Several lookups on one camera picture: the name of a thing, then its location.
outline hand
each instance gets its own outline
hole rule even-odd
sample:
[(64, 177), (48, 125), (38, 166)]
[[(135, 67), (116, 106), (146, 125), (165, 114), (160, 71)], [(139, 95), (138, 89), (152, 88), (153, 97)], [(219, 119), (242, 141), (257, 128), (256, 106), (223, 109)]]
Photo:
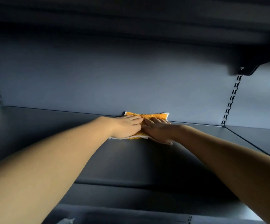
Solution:
[(142, 129), (154, 139), (162, 143), (171, 143), (173, 141), (171, 130), (175, 127), (175, 125), (172, 125), (170, 122), (163, 119), (157, 118), (152, 118), (152, 120), (144, 120), (147, 125), (142, 125)]
[(143, 121), (141, 116), (123, 116), (111, 118), (113, 121), (113, 131), (111, 137), (125, 138), (136, 134), (141, 130), (140, 123)]

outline person's left arm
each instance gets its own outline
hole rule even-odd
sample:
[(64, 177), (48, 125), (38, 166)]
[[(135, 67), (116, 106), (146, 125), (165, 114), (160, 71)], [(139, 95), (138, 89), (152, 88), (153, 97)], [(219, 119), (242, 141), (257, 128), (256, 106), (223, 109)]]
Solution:
[(141, 117), (99, 117), (35, 143), (0, 162), (0, 223), (40, 224), (109, 138), (141, 129)]

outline yellow towel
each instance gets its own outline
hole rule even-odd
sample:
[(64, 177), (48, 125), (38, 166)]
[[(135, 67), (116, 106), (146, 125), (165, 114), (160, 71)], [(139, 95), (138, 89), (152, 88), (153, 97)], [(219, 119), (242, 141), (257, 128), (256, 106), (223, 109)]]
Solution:
[[(159, 114), (137, 114), (137, 113), (133, 113), (133, 112), (125, 112), (124, 116), (141, 116), (143, 118), (146, 119), (151, 119), (153, 117), (156, 117), (158, 119), (163, 119), (165, 121), (167, 121), (167, 117), (169, 115), (169, 112), (163, 112), (163, 113), (159, 113)], [(146, 125), (145, 121), (141, 122), (140, 125)], [(155, 142), (161, 143), (159, 141), (157, 141), (156, 139), (152, 138), (151, 136), (149, 136), (144, 130), (140, 130), (138, 131), (136, 134), (130, 136), (130, 137), (126, 137), (126, 138), (113, 138), (113, 139), (152, 139)], [(161, 144), (166, 144), (166, 145), (172, 145), (172, 143), (161, 143)]]

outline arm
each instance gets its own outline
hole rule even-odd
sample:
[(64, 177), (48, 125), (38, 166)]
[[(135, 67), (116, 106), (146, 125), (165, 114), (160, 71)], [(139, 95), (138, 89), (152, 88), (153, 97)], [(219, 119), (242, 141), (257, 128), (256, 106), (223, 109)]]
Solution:
[(0, 223), (41, 223), (109, 137), (141, 129), (141, 117), (99, 117), (0, 162)]
[(207, 165), (248, 207), (270, 224), (270, 156), (186, 125), (153, 118), (142, 128), (161, 142), (176, 141)]

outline person's right arm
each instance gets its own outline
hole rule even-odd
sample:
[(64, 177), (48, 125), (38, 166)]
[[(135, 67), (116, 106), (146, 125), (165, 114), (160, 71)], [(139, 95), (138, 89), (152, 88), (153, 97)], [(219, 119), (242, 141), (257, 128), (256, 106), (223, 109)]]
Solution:
[(176, 141), (191, 151), (248, 207), (270, 224), (270, 156), (186, 125), (153, 118), (142, 128), (160, 142)]

